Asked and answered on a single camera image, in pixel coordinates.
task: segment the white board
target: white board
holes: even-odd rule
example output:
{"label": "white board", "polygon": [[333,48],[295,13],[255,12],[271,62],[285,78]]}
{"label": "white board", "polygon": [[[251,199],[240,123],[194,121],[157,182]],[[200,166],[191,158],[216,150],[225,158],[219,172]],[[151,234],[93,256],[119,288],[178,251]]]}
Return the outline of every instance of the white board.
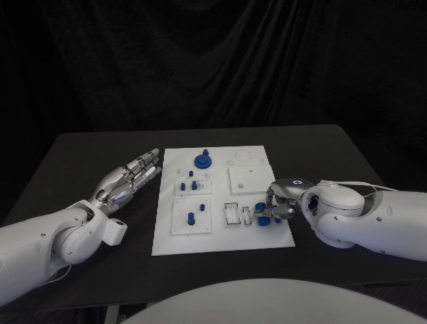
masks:
{"label": "white board", "polygon": [[[193,165],[193,159],[202,154],[203,149],[209,150],[212,165],[206,169],[197,169]],[[229,179],[230,167],[249,168],[238,169],[238,172],[233,171],[233,178]],[[263,146],[167,148],[164,150],[151,255],[294,246],[291,231],[285,221],[281,223],[272,221],[268,226],[258,226],[252,213],[255,204],[265,202],[265,189],[261,193],[240,192],[240,194],[233,194],[230,182],[239,180],[243,188],[248,186],[252,192],[256,192],[256,188],[266,189],[275,181]],[[204,182],[204,185],[209,182],[209,188],[204,186],[204,189],[207,189],[204,194],[200,194],[200,191],[191,192],[189,190],[193,181],[197,183]],[[178,194],[177,187],[180,183],[186,185],[186,194]],[[186,225],[187,215],[183,215],[187,210],[199,209],[197,200],[202,198],[209,199],[210,227],[203,226],[209,230],[203,230],[203,227],[202,229],[200,227],[194,229],[200,225],[197,217],[194,225]],[[183,212],[177,212],[180,209],[173,208],[174,201],[181,199],[184,199],[181,201]],[[238,226],[227,226],[226,224],[225,204],[230,203],[238,204],[238,216],[242,220]],[[178,234],[178,227],[186,229],[186,234]]]}

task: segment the robotic hand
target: robotic hand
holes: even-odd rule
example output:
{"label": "robotic hand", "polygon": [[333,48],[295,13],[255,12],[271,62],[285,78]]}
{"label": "robotic hand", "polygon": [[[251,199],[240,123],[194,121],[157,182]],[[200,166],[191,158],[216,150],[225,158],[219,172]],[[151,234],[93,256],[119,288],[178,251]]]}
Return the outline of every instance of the robotic hand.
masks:
{"label": "robotic hand", "polygon": [[0,228],[0,306],[55,281],[57,270],[83,262],[101,241],[108,245],[121,242],[127,225],[108,216],[160,173],[157,154],[154,149],[114,169],[89,200]]}
{"label": "robotic hand", "polygon": [[336,248],[354,244],[376,253],[427,261],[427,194],[374,191],[362,196],[347,185],[374,187],[364,182],[321,181],[317,185],[297,178],[272,182],[265,208],[258,217],[289,219],[300,211],[318,239]]}

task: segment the black table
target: black table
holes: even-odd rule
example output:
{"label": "black table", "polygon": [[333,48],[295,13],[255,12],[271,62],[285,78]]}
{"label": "black table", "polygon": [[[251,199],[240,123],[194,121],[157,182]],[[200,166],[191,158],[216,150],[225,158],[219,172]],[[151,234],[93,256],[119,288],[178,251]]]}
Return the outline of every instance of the black table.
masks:
{"label": "black table", "polygon": [[[163,161],[165,148],[242,145],[263,145],[276,179],[383,184],[337,126],[63,134],[4,224],[56,212],[86,199],[106,172],[154,147]],[[200,286],[258,277],[338,285],[427,278],[423,262],[373,253],[359,246],[337,249],[324,245],[300,216],[288,221],[294,248],[153,257],[158,186],[160,177],[114,214],[128,225],[121,244],[102,243],[60,281],[34,289],[4,310],[151,302]]]}

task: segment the black backdrop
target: black backdrop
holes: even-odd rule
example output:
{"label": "black backdrop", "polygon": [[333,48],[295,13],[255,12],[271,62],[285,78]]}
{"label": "black backdrop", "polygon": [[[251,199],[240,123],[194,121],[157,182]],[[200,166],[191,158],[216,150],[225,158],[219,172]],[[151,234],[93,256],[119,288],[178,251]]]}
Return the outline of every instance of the black backdrop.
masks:
{"label": "black backdrop", "polygon": [[427,191],[427,0],[0,1],[0,221],[62,132],[321,123]]}

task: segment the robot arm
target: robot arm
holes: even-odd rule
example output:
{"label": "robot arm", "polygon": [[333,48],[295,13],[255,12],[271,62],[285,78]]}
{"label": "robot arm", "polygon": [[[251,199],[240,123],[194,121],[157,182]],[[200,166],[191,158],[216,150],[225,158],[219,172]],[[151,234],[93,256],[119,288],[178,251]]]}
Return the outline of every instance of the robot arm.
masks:
{"label": "robot arm", "polygon": [[276,180],[258,217],[289,219],[300,211],[314,233],[336,248],[354,244],[380,254],[427,261],[427,194],[376,191],[363,197],[336,182]]}
{"label": "robot arm", "polygon": [[121,242],[127,225],[108,216],[160,173],[157,153],[154,149],[112,170],[89,200],[0,228],[0,306],[43,285],[59,269],[83,262],[101,241]]}

